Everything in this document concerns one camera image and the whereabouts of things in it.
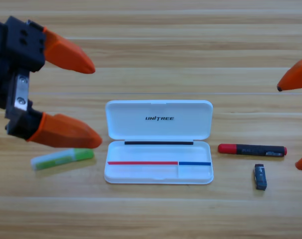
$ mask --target screw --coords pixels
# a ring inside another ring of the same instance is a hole
[[[17,98],[18,103],[20,103],[21,105],[26,104],[26,101],[22,98],[22,97],[18,97]]]
[[[20,80],[21,82],[23,82],[23,83],[27,83],[27,82],[28,82],[28,79],[27,79],[27,77],[25,77],[25,76],[20,76],[20,77],[19,77],[19,80]]]

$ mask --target blue stripe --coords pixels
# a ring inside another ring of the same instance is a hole
[[[203,165],[203,166],[211,166],[211,162],[179,162],[179,165]]]

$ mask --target highlighter cap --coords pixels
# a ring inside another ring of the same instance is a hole
[[[89,148],[75,148],[74,153],[75,153],[74,155],[76,161],[85,160],[94,157],[93,150]]]

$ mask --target green highlighter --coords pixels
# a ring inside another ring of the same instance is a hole
[[[35,157],[31,160],[33,170],[51,168],[65,163],[82,161],[94,157],[92,149],[71,148],[65,151]]]

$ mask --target wood grain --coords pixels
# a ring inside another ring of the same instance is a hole
[[[34,172],[58,151],[6,135],[0,110],[0,239],[302,239],[302,89],[276,84],[302,58],[302,0],[0,0],[84,48],[97,72],[47,63],[34,108],[83,120],[103,138],[92,160]],[[208,100],[214,181],[104,180],[110,100]],[[222,155],[220,143],[284,145],[285,158]],[[253,167],[268,187],[254,189]]]

